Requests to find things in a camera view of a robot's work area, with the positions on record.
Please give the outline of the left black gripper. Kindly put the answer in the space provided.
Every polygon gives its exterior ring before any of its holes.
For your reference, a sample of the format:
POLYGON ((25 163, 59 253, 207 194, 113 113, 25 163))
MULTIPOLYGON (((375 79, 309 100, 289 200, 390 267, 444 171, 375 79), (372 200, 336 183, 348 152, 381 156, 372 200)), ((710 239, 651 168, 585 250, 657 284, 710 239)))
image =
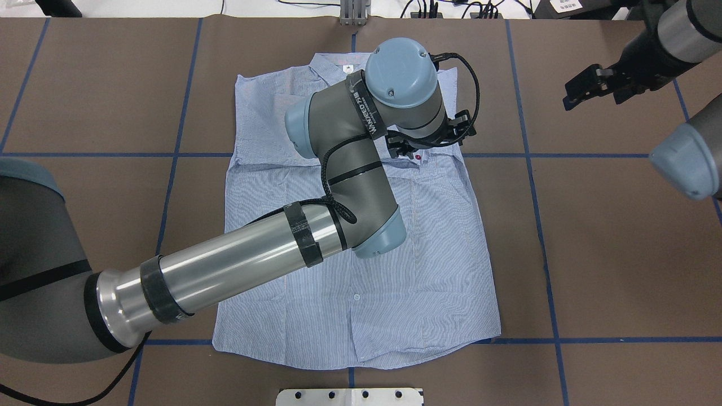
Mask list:
POLYGON ((404 133, 387 133, 386 136, 386 149, 391 158, 402 158, 406 157, 410 160, 419 160, 420 149, 425 149, 425 146, 419 144, 419 141, 428 142, 429 137, 414 137, 404 133))

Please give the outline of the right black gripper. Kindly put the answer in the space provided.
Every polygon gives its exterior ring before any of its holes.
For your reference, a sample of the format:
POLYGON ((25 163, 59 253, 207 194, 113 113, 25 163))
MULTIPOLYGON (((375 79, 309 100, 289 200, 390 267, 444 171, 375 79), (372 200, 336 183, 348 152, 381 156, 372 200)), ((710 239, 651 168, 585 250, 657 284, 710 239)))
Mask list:
POLYGON ((562 98, 566 111, 593 98, 612 94, 616 104, 622 104, 646 91, 657 91, 666 85, 666 76, 654 56, 645 53, 623 54, 610 67, 591 64, 565 84, 562 98))

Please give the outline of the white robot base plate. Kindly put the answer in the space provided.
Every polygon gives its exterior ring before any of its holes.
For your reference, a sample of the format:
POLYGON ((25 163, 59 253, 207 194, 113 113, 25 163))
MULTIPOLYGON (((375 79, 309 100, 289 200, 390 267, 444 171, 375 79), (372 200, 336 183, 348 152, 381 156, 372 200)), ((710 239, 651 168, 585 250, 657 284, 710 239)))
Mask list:
POLYGON ((282 390, 276 405, 424 405, 422 389, 348 388, 282 390))

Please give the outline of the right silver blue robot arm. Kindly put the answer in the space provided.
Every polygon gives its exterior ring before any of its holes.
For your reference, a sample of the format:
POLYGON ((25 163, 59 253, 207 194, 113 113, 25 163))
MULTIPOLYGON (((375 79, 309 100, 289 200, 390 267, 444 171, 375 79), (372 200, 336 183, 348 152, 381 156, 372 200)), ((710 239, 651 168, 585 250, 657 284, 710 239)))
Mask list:
POLYGON ((565 84, 563 105, 612 95, 616 104, 674 84, 685 119, 649 154, 652 166, 691 200, 720 200, 719 1, 628 1, 643 21, 619 59, 591 64, 565 84))

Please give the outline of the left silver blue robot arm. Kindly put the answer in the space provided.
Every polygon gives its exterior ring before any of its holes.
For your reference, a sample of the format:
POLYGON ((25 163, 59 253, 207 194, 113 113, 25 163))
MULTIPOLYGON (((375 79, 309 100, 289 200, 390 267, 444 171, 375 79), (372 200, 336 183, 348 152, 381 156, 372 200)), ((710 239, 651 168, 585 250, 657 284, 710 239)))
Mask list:
POLYGON ((282 119, 292 150, 318 164, 322 195, 292 201, 129 270, 90 264, 52 173, 2 157, 2 354, 84 363, 140 347, 158 326, 346 251, 368 259, 407 239, 389 155, 434 148, 451 131, 438 80, 452 53, 392 38, 363 68, 303 97, 282 119))

